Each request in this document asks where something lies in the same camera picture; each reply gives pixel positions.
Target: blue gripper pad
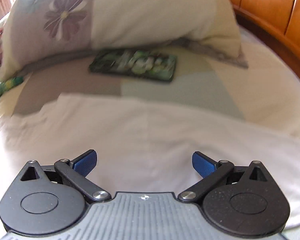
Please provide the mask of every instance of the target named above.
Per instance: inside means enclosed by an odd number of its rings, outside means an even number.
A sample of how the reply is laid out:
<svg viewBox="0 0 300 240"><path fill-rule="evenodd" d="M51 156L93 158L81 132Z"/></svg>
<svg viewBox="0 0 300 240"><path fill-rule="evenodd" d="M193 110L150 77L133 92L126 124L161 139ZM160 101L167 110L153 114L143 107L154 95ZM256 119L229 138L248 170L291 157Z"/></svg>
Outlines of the blue gripper pad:
<svg viewBox="0 0 300 240"><path fill-rule="evenodd" d="M87 176L97 165L97 153L96 151L89 150L83 154L83 157L79 156L73 160L73 169L81 174Z"/></svg>
<svg viewBox="0 0 300 240"><path fill-rule="evenodd" d="M207 159L203 158L196 152L192 155L192 166L202 178L209 176L217 169L215 166L216 162L213 160L210 162Z"/></svg>

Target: bed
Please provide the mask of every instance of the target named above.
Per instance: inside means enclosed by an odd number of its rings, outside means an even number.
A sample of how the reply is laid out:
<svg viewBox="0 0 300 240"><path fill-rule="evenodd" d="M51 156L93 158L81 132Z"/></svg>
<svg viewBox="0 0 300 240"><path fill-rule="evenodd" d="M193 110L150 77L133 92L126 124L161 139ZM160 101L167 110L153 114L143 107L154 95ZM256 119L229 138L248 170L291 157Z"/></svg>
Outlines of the bed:
<svg viewBox="0 0 300 240"><path fill-rule="evenodd" d="M36 117L43 106L58 101L64 93L84 94L190 107L272 130L300 142L299 78L249 31L241 27L240 36L248 69L194 53L183 46L152 48L178 57L170 84L89 73L88 66L94 58L91 52L80 52L67 61L44 59L25 68L24 83L0 98L0 122L11 115ZM18 165L0 184L0 198L25 158L10 157ZM0 222L0 237L3 234ZM300 226L285 231L285 235L300 239Z"/></svg>

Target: screw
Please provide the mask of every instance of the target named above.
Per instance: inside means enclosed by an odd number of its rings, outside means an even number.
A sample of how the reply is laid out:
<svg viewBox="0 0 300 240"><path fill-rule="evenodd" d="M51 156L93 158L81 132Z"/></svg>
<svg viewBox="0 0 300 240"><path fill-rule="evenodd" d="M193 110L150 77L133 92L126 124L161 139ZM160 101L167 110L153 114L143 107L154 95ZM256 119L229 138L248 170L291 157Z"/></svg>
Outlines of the screw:
<svg viewBox="0 0 300 240"><path fill-rule="evenodd" d="M95 193L92 194L92 196L95 198L95 199L105 199L109 196L109 193L106 192L106 191L103 191L103 190L99 190L99 191L96 191Z"/></svg>
<svg viewBox="0 0 300 240"><path fill-rule="evenodd" d="M143 200L147 200L150 197L148 195L142 195L140 198L143 199Z"/></svg>
<svg viewBox="0 0 300 240"><path fill-rule="evenodd" d="M194 199L196 196L197 196L197 194L192 191L184 191L180 194L180 197L182 199L186 199L186 200Z"/></svg>

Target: plastic bottle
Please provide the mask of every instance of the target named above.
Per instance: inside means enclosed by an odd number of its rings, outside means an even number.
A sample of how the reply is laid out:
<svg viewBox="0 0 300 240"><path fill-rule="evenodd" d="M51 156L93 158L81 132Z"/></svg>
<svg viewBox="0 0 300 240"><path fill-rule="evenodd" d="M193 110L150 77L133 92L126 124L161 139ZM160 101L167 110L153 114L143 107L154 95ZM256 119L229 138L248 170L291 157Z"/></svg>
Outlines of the plastic bottle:
<svg viewBox="0 0 300 240"><path fill-rule="evenodd" d="M2 94L5 91L8 91L11 88L20 85L22 82L23 82L23 77L11 78L3 83L0 82L0 96L2 96Z"/></svg>

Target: white sheet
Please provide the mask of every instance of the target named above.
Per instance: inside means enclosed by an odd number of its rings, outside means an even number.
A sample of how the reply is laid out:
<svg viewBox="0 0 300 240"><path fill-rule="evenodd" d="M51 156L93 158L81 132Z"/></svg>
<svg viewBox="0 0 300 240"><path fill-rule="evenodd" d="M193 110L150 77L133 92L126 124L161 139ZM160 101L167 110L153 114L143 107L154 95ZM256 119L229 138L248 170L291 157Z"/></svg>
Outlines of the white sheet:
<svg viewBox="0 0 300 240"><path fill-rule="evenodd" d="M112 195L180 193L200 179L196 150L235 165L261 160L290 202L287 228L300 225L300 141L195 108L114 97L61 95L37 114L1 119L0 198L26 161L49 165L88 149L98 153L88 178Z"/></svg>

